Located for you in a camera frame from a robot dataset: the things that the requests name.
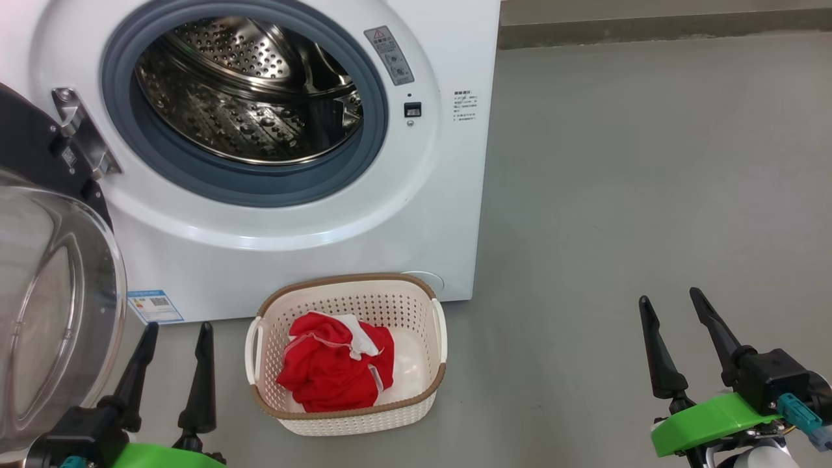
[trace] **blue connector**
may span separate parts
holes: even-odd
[[[825,427],[819,427],[807,434],[809,442],[815,446],[818,451],[832,450],[832,431]]]
[[[87,468],[87,461],[80,456],[70,456],[63,461],[61,468]]]
[[[797,426],[809,437],[818,451],[832,449],[832,432],[823,427],[823,421],[791,393],[784,393],[777,399],[777,412],[790,424]]]

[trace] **washing machine door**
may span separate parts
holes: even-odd
[[[0,86],[0,463],[96,401],[121,337],[124,266],[71,127]]]

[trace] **blue label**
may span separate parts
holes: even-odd
[[[152,291],[129,291],[127,303],[130,308],[147,323],[174,323],[185,321],[173,305],[170,297],[161,289]]]

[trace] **transparent door glass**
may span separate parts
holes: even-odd
[[[0,171],[0,461],[111,369],[126,280],[110,228],[91,208]]]

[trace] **gray rubber seal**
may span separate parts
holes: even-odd
[[[204,17],[242,16],[272,22],[317,42],[344,67],[361,95],[364,119],[343,145],[319,160],[284,167],[228,161],[171,130],[141,94],[136,61],[157,37]],[[327,197],[355,181],[379,154],[387,133],[381,77],[359,44],[324,14],[293,0],[155,0],[118,27],[104,54],[102,92],[110,118],[130,148],[176,185],[219,202],[287,207]]]

